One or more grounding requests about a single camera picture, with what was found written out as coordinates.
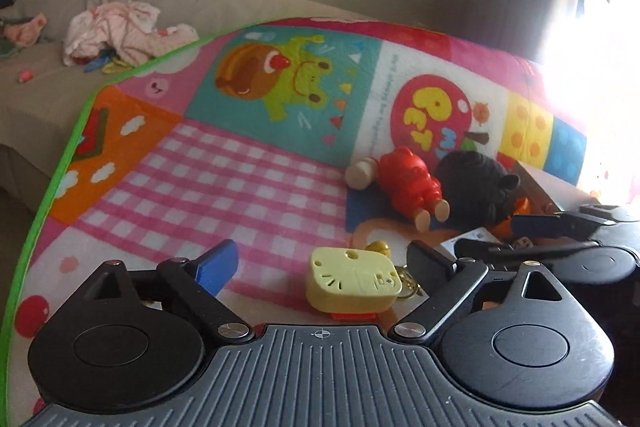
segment play mat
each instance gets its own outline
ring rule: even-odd
[[[533,64],[417,28],[281,20],[127,74],[86,104],[18,263],[0,424],[42,406],[31,339],[107,259],[150,269],[231,238],[239,269],[221,301],[254,325],[328,323],[305,300],[314,248],[385,239],[402,264],[420,237],[375,186],[347,190],[351,161],[407,146],[433,169],[450,150],[475,149],[577,184],[587,149]]]

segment pink clothing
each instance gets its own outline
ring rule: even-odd
[[[33,46],[40,36],[40,32],[47,23],[47,18],[41,13],[24,24],[11,24],[4,28],[4,36],[18,48]]]
[[[101,50],[113,48],[118,57],[133,66],[160,57],[198,40],[196,30],[178,24],[156,29],[160,10],[144,2],[111,2],[75,16],[63,43],[67,66],[96,58]]]

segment yellow square with dots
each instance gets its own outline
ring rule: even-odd
[[[549,151],[553,126],[554,116],[549,111],[510,92],[499,151],[542,169]]]

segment gray couch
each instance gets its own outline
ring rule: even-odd
[[[62,64],[62,40],[70,20],[88,7],[127,0],[17,0],[0,18],[43,12],[47,44],[0,62],[0,186],[36,211],[58,165],[84,101],[109,79]],[[203,37],[286,17],[362,18],[305,0],[139,0],[161,9],[158,28],[186,23]],[[17,82],[22,70],[34,79]]]

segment pink gingham pattern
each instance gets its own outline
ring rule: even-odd
[[[338,169],[184,120],[73,227],[155,263],[233,239],[226,288],[308,310],[308,257],[345,245],[345,204]]]

